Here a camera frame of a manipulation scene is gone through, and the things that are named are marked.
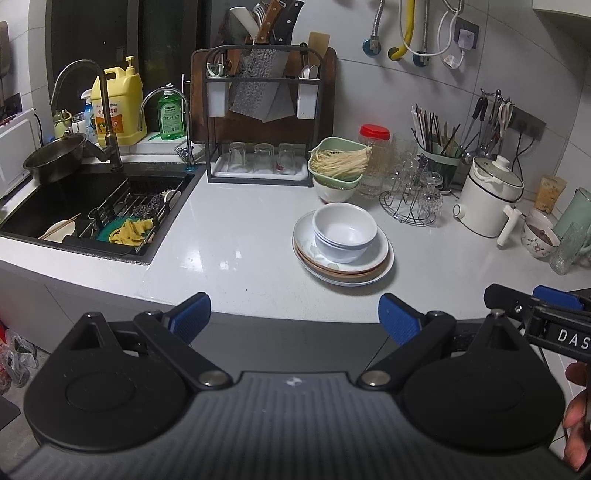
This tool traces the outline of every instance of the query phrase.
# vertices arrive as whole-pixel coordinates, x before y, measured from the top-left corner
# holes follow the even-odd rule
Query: white cabinet
[[[591,1],[532,0],[532,8],[542,12],[591,52]]]

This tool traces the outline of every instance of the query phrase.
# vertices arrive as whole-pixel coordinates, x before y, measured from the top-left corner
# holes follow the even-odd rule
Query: white bowl
[[[336,263],[351,263],[357,260],[365,253],[367,247],[358,248],[356,250],[348,250],[346,248],[335,247],[334,245],[328,244],[323,238],[316,235],[316,247],[320,250],[328,260]]]
[[[325,244],[352,250],[367,248],[378,234],[374,218],[350,203],[331,203],[314,213],[314,233]]]
[[[312,181],[314,182],[314,189],[316,190],[318,197],[320,197],[320,200],[322,200],[325,203],[346,202],[353,196],[355,190],[357,190],[356,186],[348,190],[335,189],[333,187],[327,187],[326,185],[322,185],[316,179],[312,179]]]
[[[536,233],[534,233],[531,227],[543,231],[548,236],[551,243],[548,244],[542,240]],[[527,217],[521,230],[521,245],[523,245],[534,257],[545,258],[560,245],[560,240],[552,231],[551,227],[548,226],[547,221],[534,217]]]

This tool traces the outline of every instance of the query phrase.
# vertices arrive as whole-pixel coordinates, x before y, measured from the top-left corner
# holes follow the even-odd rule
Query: metal bowl
[[[53,183],[74,173],[82,164],[85,134],[58,138],[27,157],[22,167],[39,183]]]

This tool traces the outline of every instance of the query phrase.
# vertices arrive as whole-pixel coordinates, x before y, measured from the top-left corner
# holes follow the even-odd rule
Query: green dish soap bottle
[[[185,135],[183,122],[183,99],[172,90],[165,90],[158,101],[158,120],[162,140],[176,140]]]

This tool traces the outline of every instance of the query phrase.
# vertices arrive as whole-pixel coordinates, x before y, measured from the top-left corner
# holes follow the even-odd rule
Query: human hand
[[[581,387],[587,386],[587,364],[576,362],[565,371],[566,378]],[[587,390],[583,390],[571,400],[564,414],[563,426],[570,429],[569,439],[564,448],[564,461],[578,470],[587,458],[583,429],[587,411]]]

